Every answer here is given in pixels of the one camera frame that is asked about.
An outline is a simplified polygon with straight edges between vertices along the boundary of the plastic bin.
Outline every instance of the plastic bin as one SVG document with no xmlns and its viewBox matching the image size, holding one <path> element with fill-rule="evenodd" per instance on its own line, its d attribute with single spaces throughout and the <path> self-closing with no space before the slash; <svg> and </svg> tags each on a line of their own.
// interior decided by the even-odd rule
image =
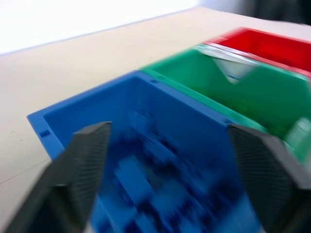
<svg viewBox="0 0 311 233">
<path fill-rule="evenodd" d="M 261 131 L 265 127 L 304 163 L 311 146 L 308 79 L 241 56 L 226 56 L 190 49 L 142 71 L 241 125 Z"/>
<path fill-rule="evenodd" d="M 235 168 L 232 121 L 141 71 L 28 120 L 52 160 L 80 128 L 112 122 L 91 217 L 97 233 L 260 229 Z"/>
<path fill-rule="evenodd" d="M 240 28 L 204 43 L 219 44 L 242 51 L 243 56 L 248 58 L 311 78 L 311 43 L 308 41 Z"/>
</svg>

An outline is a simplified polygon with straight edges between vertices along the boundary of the background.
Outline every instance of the background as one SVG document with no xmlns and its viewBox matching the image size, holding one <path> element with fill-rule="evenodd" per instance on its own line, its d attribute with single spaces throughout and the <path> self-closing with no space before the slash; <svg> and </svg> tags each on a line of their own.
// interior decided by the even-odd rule
<svg viewBox="0 0 311 233">
<path fill-rule="evenodd" d="M 201 5 L 250 15 L 254 0 L 0 0 L 0 54 Z"/>
</svg>

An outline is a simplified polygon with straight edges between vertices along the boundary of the red plastic bin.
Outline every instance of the red plastic bin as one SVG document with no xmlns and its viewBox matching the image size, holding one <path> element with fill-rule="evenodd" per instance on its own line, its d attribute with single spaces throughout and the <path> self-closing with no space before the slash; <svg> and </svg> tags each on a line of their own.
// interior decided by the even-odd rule
<svg viewBox="0 0 311 233">
<path fill-rule="evenodd" d="M 249 28 L 240 28 L 204 44 L 218 44 L 245 57 L 311 78 L 311 43 Z"/>
</svg>

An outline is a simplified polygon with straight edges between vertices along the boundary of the green plastic bin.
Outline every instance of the green plastic bin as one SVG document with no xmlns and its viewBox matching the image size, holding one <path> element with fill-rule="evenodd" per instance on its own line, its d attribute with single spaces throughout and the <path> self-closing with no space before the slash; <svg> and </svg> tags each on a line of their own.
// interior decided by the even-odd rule
<svg viewBox="0 0 311 233">
<path fill-rule="evenodd" d="M 243 61 L 251 65 L 189 49 L 141 70 L 241 125 L 278 136 L 306 162 L 311 146 L 308 79 L 248 58 Z M 244 66 L 244 71 L 236 72 L 234 66 Z"/>
</svg>

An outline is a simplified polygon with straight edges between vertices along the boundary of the blue bin wall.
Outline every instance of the blue bin wall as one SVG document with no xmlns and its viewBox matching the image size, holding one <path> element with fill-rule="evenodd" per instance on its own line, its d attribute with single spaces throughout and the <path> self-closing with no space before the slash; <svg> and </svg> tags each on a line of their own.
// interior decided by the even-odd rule
<svg viewBox="0 0 311 233">
<path fill-rule="evenodd" d="M 149 134 L 173 148 L 178 157 L 189 157 L 198 167 L 220 169 L 227 184 L 225 192 L 243 195 L 226 132 L 231 120 L 140 71 L 33 113 L 28 120 L 52 160 L 75 131 L 100 121 L 112 122 L 104 184 L 92 215 L 96 232 L 108 229 L 104 196 L 118 161 L 128 155 L 143 158 L 144 138 Z M 243 205 L 250 205 L 248 199 Z M 251 208 L 248 214 L 254 215 Z"/>
</svg>

